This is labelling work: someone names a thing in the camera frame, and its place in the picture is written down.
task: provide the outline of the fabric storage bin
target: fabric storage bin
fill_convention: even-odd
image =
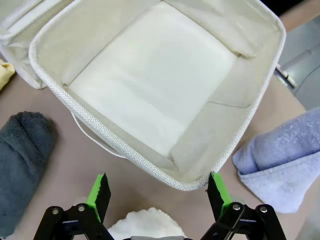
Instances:
[[[2,0],[0,52],[18,74],[35,89],[46,85],[32,70],[29,45],[39,30],[73,0]]]
[[[285,35],[258,0],[75,0],[40,30],[29,60],[99,138],[188,191],[232,153]]]

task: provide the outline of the light blue towel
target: light blue towel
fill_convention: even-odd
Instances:
[[[232,157],[241,181],[280,213],[295,213],[320,175],[320,108],[255,136]]]

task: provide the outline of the tabletop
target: tabletop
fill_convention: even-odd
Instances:
[[[199,239],[214,222],[205,187],[184,192],[158,181],[129,162],[103,150],[86,137],[68,109],[48,89],[36,90],[15,75],[0,91],[0,127],[11,115],[21,111],[41,112],[50,119],[57,132],[57,142],[14,239],[31,240],[49,206],[65,210],[80,197],[88,196],[97,174],[106,172],[111,200],[104,219],[108,228],[132,211],[155,207],[169,214],[185,234]],[[254,135],[270,131],[304,112],[297,99],[273,77],[256,114],[238,146]],[[228,191],[255,208],[260,200],[239,180],[229,158],[220,170]],[[311,186],[297,213],[278,214],[288,240],[297,236],[315,199],[319,179]],[[237,236],[233,239],[244,239]]]

